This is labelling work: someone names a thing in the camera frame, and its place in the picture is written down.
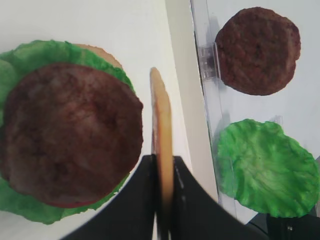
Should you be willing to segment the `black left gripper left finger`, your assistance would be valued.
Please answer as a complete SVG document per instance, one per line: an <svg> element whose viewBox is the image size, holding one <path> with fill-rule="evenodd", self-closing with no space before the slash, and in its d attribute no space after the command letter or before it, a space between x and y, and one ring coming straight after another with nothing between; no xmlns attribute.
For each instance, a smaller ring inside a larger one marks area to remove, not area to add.
<svg viewBox="0 0 320 240"><path fill-rule="evenodd" d="M89 222L65 240L151 240L158 197L156 157L142 157L136 171Z"/></svg>

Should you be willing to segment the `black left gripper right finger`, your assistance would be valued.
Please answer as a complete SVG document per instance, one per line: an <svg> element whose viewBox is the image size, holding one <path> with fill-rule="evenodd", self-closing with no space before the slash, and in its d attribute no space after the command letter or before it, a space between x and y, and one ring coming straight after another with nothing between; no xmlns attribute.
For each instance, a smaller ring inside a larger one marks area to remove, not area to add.
<svg viewBox="0 0 320 240"><path fill-rule="evenodd" d="M256 227L242 224L197 182L180 156L174 157L173 240L267 240Z"/></svg>

